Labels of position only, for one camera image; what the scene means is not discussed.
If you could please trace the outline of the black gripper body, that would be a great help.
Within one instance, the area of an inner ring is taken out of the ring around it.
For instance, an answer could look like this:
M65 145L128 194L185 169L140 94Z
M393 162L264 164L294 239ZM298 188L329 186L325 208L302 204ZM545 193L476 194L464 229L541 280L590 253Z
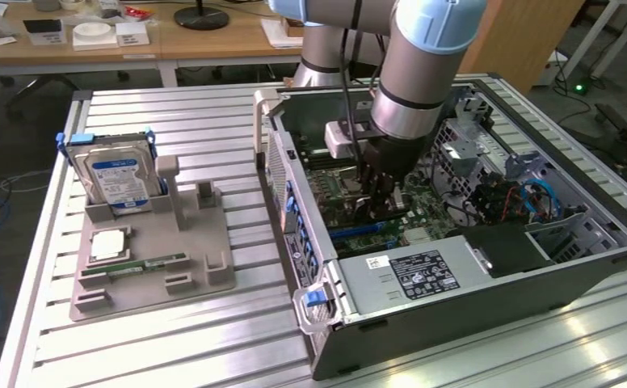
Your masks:
M388 175L392 179L404 179L413 170L423 155L427 138L412 140L375 137L363 151L363 175Z

